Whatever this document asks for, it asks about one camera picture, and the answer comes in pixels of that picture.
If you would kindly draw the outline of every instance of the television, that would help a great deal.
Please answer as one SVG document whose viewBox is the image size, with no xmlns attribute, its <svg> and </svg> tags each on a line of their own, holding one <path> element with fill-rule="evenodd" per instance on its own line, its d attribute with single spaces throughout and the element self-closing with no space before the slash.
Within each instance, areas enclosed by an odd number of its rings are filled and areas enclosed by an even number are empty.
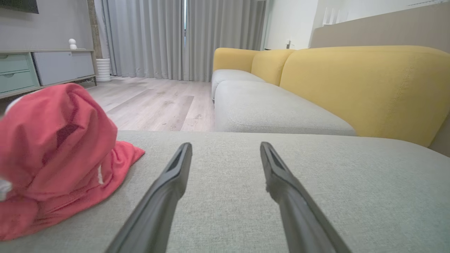
<svg viewBox="0 0 450 253">
<path fill-rule="evenodd" d="M 0 8 L 39 13 L 36 0 L 0 0 Z"/>
</svg>

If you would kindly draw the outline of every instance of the gray wall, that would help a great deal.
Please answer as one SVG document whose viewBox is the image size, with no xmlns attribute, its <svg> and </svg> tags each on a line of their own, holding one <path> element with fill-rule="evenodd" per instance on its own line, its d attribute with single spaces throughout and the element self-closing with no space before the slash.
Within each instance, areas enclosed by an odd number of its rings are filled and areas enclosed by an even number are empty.
<svg viewBox="0 0 450 253">
<path fill-rule="evenodd" d="M 39 14 L 0 8 L 0 51 L 93 49 L 86 0 L 37 0 Z"/>
<path fill-rule="evenodd" d="M 314 30 L 311 47 L 421 45 L 450 53 L 450 3 L 361 18 Z"/>
</svg>

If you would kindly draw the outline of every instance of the mint green drawer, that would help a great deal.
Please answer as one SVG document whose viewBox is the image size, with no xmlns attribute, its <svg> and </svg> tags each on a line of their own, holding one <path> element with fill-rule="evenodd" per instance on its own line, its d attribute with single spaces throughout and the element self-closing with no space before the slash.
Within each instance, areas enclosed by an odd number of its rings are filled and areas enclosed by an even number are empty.
<svg viewBox="0 0 450 253">
<path fill-rule="evenodd" d="M 25 54 L 0 54 L 0 73 L 27 69 Z"/>
<path fill-rule="evenodd" d="M 33 76 L 29 71 L 14 74 L 0 74 L 0 93 L 34 86 Z"/>
</svg>

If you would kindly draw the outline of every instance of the gray sofa cushion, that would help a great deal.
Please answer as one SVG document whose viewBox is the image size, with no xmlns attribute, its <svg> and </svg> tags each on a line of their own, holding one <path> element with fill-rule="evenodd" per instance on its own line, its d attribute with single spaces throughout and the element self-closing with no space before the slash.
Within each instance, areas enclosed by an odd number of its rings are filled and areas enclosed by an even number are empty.
<svg viewBox="0 0 450 253">
<path fill-rule="evenodd" d="M 211 97 L 215 98 L 217 86 L 225 80 L 229 81 L 259 81 L 264 82 L 261 78 L 242 70 L 235 69 L 218 69 L 214 71 L 211 78 Z"/>
<path fill-rule="evenodd" d="M 259 144 L 270 142 L 349 248 L 448 252 L 450 158 L 381 138 L 120 131 L 147 153 L 107 200 L 0 252 L 103 252 L 178 146 L 191 142 L 186 193 L 168 252 L 286 252 L 278 205 L 266 192 Z"/>
<path fill-rule="evenodd" d="M 223 81 L 216 90 L 215 112 L 216 131 L 356 135 L 338 116 L 263 82 Z"/>
</svg>

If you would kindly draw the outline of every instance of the yellow backrest cushion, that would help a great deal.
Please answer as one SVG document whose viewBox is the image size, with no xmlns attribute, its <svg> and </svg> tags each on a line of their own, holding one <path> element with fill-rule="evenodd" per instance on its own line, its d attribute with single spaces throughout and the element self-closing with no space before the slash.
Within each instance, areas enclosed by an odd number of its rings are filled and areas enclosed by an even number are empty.
<svg viewBox="0 0 450 253">
<path fill-rule="evenodd" d="M 295 50 L 292 49 L 260 51 L 253 58 L 251 73 L 268 83 L 279 86 L 284 63 L 293 52 Z"/>
<path fill-rule="evenodd" d="M 298 50 L 280 87 L 336 114 L 359 136 L 429 146 L 450 110 L 450 54 L 420 46 Z"/>
<path fill-rule="evenodd" d="M 217 69 L 237 69 L 252 71 L 253 57 L 259 53 L 256 50 L 220 47 L 214 51 L 212 71 Z"/>
</svg>

